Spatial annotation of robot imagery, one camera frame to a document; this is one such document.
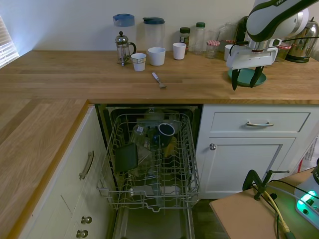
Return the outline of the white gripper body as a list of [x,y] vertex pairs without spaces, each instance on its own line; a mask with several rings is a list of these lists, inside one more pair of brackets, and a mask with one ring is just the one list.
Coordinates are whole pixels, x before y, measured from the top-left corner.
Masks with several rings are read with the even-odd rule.
[[272,65],[278,53],[277,47],[253,52],[246,46],[235,45],[229,50],[226,65],[232,70]]

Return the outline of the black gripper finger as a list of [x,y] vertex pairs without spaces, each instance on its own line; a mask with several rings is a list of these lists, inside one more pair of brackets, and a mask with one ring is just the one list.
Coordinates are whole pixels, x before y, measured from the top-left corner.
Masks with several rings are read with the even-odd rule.
[[250,81],[250,88],[255,86],[261,74],[262,74],[262,66],[256,67],[254,75]]
[[231,80],[232,80],[232,89],[234,91],[237,89],[237,86],[238,86],[239,74],[240,74],[240,69],[232,70]]

